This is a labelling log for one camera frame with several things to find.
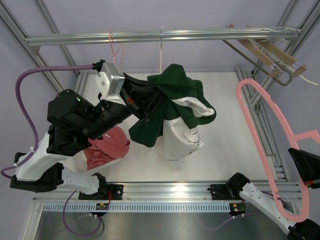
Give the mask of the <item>green and white t shirt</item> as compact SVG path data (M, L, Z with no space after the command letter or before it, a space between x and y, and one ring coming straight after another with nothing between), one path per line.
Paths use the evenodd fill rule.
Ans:
M217 116L204 97L202 81L188 77L183 66L175 63L147 80L163 98L147 122L138 121L129 129L130 139L148 148L161 146L164 158L172 161L202 148L198 126L213 122Z

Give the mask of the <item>pink t shirt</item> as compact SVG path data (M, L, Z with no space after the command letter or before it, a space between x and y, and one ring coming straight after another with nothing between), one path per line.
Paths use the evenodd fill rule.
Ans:
M124 158L131 144L125 132L118 126L105 133L102 139L88 141L91 146L84 150L88 171Z

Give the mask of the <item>cream plastic hanger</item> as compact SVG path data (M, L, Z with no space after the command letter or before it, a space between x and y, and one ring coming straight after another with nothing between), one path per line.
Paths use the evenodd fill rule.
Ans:
M163 31L164 26L161 26L160 29L160 55L159 55L159 73L161 74L163 71Z

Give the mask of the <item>thin pink wire hanger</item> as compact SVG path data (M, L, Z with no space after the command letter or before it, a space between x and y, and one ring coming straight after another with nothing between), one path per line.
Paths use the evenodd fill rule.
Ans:
M108 38L109 38L109 45L110 45L110 49L111 49L111 53L112 53L112 62L114 64L116 63L117 55L118 55L119 51L121 51L121 56L120 56L120 65L121 65L123 63L123 57L124 57L124 53L125 53L126 44L120 43L118 45L117 49L115 49L113 46L114 39L113 39L113 32L112 31L109 32Z

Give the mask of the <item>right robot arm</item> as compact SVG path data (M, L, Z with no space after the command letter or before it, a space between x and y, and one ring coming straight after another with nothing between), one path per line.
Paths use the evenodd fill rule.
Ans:
M302 182L307 188L320 187L320 157L316 154L289 148ZM226 182L226 193L232 199L241 198L258 208L286 234L288 240L318 240L320 226L309 218L292 221L284 218L276 207L276 201L264 195L243 174L237 172Z

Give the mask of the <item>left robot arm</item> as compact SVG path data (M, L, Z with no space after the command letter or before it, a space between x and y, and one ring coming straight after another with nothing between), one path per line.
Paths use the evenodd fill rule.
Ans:
M58 188L79 191L82 197L101 200L109 192L101 174L84 175L63 165L63 161L88 149L93 140L130 116L147 121L163 94L150 82L125 73L119 76L100 72L95 76L98 104L93 105L73 90L59 93L48 104L50 127L29 153L17 153L10 187L44 193Z

